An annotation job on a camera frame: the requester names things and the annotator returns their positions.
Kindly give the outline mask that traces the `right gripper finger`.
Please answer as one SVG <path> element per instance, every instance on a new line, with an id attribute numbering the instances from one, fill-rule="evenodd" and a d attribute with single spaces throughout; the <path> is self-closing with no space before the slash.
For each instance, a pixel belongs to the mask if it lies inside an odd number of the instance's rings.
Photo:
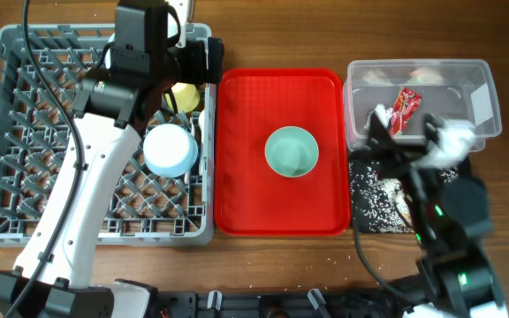
<path id="1" fill-rule="evenodd" d="M 439 142 L 439 129 L 444 127 L 444 120 L 441 117 L 426 114 L 423 117 L 423 131 L 427 142 L 437 144 Z"/>
<path id="2" fill-rule="evenodd" d="M 395 153 L 397 144 L 376 113 L 369 120 L 367 150 L 373 153 Z"/>

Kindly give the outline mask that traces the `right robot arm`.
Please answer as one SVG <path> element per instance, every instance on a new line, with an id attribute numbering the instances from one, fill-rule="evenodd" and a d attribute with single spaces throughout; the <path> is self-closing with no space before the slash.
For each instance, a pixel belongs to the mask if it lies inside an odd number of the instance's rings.
<path id="1" fill-rule="evenodd" d="M 424 118 L 420 146 L 398 143 L 377 116 L 371 116 L 364 155 L 379 162 L 382 178 L 399 180 L 423 257 L 419 273 L 379 283 L 405 304 L 412 317 L 506 317 L 505 296 L 482 248 L 493 230 L 485 185 L 472 175 L 452 182 L 439 172 L 467 158 L 475 143 L 465 119 Z"/>

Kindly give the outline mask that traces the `light blue plate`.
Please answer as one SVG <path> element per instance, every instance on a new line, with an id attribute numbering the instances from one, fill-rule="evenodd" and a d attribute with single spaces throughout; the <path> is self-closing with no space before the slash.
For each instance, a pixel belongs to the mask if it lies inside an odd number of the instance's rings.
<path id="1" fill-rule="evenodd" d="M 115 35 L 112 34 L 107 42 L 108 49 L 104 56 L 103 66 L 105 69 L 110 69 L 111 65 L 111 49 L 114 47 Z"/>

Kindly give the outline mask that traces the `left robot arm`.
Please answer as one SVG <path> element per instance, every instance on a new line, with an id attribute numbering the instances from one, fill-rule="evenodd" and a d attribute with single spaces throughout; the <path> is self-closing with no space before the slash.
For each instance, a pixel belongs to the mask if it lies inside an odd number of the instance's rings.
<path id="1" fill-rule="evenodd" d="M 115 38 L 84 75 L 70 108 L 65 158 L 34 235 L 0 270 L 5 317 L 165 317 L 148 284 L 91 283 L 95 249 L 121 174 L 162 97 L 177 83 L 216 84 L 224 45 L 186 37 L 191 1 L 122 1 Z"/>

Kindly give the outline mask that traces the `yellow plastic cup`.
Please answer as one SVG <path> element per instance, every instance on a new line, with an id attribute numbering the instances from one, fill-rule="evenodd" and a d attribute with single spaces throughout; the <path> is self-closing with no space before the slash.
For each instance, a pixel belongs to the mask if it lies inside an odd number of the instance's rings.
<path id="1" fill-rule="evenodd" d="M 193 84 L 176 83 L 171 88 L 178 111 L 189 113 L 193 111 L 201 100 L 200 92 Z"/>

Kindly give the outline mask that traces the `green bowl with food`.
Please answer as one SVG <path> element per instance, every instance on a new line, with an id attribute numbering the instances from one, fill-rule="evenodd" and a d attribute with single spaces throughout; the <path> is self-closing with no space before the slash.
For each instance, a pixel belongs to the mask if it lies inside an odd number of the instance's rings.
<path id="1" fill-rule="evenodd" d="M 315 137 L 298 126 L 284 126 L 266 140 L 264 156 L 269 167 L 286 178 L 307 175 L 316 166 L 320 149 Z"/>

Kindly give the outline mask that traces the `white napkin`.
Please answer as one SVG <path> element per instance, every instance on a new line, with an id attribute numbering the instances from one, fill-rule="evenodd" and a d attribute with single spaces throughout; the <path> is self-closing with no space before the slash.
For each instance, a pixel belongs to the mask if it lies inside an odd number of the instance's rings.
<path id="1" fill-rule="evenodd" d="M 382 103 L 378 103 L 374 108 L 374 114 L 378 117 L 385 128 L 390 126 L 392 108 L 386 108 Z"/>

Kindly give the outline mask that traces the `red snack wrapper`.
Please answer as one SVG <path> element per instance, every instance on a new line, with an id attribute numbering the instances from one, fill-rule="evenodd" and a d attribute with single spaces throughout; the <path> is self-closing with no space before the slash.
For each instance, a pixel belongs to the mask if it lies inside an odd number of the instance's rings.
<path id="1" fill-rule="evenodd" d="M 402 134 L 422 100 L 422 96 L 408 87 L 402 87 L 392 107 L 389 133 L 391 136 Z"/>

